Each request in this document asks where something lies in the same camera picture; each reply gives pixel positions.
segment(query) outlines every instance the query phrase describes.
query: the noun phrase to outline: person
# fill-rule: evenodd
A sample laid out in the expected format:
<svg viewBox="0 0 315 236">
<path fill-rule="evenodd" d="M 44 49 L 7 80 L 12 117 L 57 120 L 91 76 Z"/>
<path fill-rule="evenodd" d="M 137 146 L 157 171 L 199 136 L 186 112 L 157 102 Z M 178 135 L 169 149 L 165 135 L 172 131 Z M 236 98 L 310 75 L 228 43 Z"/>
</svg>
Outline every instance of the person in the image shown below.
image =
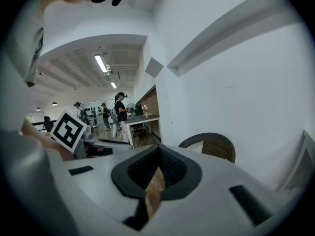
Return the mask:
<svg viewBox="0 0 315 236">
<path fill-rule="evenodd" d="M 121 126 L 123 133 L 123 140 L 125 143 L 129 143 L 127 126 L 125 124 L 125 120 L 127 119 L 127 113 L 131 112 L 131 109 L 126 109 L 122 100 L 125 98 L 125 94 L 123 92 L 119 92 L 117 94 L 117 101 L 115 101 L 115 111 L 118 117 L 118 122 Z"/>
<path fill-rule="evenodd" d="M 76 107 L 76 110 L 74 112 L 75 117 L 77 117 L 82 122 L 86 123 L 87 125 L 90 125 L 87 113 L 85 112 L 85 110 L 81 108 L 81 103 L 77 102 L 74 104 L 74 106 Z"/>
<path fill-rule="evenodd" d="M 44 11 L 58 0 L 29 0 L 13 23 L 3 42 L 3 50 L 17 72 L 29 87 L 35 85 L 36 66 L 43 48 Z M 84 1 L 103 2 L 105 0 L 62 0 L 68 3 Z M 45 148 L 57 150 L 64 161 L 73 160 L 71 153 L 58 142 L 39 132 L 25 120 L 21 130 L 25 136 L 41 142 Z"/>
<path fill-rule="evenodd" d="M 104 121 L 104 124 L 106 127 L 105 130 L 108 131 L 108 130 L 110 130 L 110 126 L 109 126 L 109 122 L 108 122 L 109 111 L 108 111 L 108 108 L 106 107 L 105 103 L 102 104 L 102 107 L 103 107 L 103 121 Z"/>
</svg>

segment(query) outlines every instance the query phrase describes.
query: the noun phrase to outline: black shirt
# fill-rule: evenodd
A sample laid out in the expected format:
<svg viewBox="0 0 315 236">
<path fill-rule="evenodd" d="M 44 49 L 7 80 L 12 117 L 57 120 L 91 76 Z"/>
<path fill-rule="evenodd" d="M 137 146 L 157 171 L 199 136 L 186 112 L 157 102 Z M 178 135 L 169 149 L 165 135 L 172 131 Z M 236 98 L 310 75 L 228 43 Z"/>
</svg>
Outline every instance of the black shirt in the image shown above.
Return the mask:
<svg viewBox="0 0 315 236">
<path fill-rule="evenodd" d="M 127 120 L 127 112 L 119 113 L 119 108 L 125 109 L 123 103 L 119 100 L 115 105 L 116 114 L 118 116 L 118 121 Z"/>
</svg>

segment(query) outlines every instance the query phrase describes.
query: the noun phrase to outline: wooden floor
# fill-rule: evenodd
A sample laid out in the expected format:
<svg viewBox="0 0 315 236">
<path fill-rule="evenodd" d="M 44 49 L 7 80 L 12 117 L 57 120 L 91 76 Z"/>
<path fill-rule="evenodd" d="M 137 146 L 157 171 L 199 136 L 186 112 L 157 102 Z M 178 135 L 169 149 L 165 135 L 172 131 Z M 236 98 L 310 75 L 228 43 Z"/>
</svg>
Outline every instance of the wooden floor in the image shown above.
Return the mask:
<svg viewBox="0 0 315 236">
<path fill-rule="evenodd" d="M 97 139 L 107 139 L 112 140 L 113 139 L 113 128 L 111 125 L 111 130 L 105 131 L 105 125 L 100 124 L 97 128 L 94 129 L 94 135 Z M 117 141 L 123 142 L 123 135 L 121 131 L 117 132 Z M 150 134 L 146 132 L 145 134 L 136 134 L 134 138 L 132 138 L 132 142 L 134 145 L 134 148 L 139 148 L 145 145 L 153 145 L 153 144 L 160 144 L 161 141 L 154 136 L 153 134 Z M 155 175 L 153 176 L 150 184 L 148 185 L 146 189 L 146 207 L 149 219 L 152 218 L 154 213 L 157 211 L 160 203 L 160 193 L 165 189 L 164 184 L 164 177 L 162 171 L 158 168 Z"/>
</svg>

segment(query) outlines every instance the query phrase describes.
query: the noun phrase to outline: white pants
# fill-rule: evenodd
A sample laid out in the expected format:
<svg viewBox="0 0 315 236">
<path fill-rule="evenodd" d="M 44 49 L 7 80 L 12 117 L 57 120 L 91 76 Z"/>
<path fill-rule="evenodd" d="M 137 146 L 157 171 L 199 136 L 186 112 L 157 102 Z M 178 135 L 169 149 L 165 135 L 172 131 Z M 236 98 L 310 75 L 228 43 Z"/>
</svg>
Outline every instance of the white pants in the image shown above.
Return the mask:
<svg viewBox="0 0 315 236">
<path fill-rule="evenodd" d="M 123 141 L 125 143 L 129 143 L 129 137 L 128 137 L 128 131 L 127 131 L 127 125 L 125 124 L 124 121 L 119 122 L 119 124 L 121 125 L 122 129 L 122 133 L 123 133 Z M 113 140 L 117 141 L 117 125 L 114 124 L 113 125 Z"/>
</svg>

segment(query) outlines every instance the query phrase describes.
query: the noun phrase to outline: gray shirt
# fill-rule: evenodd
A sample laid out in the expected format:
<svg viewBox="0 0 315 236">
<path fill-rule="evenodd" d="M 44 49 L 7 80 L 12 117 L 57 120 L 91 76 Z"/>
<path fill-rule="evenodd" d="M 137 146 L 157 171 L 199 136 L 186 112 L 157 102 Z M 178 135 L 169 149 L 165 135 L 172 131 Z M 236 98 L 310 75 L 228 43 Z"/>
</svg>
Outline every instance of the gray shirt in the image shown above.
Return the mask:
<svg viewBox="0 0 315 236">
<path fill-rule="evenodd" d="M 29 0 L 16 17 L 3 44 L 8 58 L 29 87 L 35 85 L 43 34 L 41 0 Z"/>
</svg>

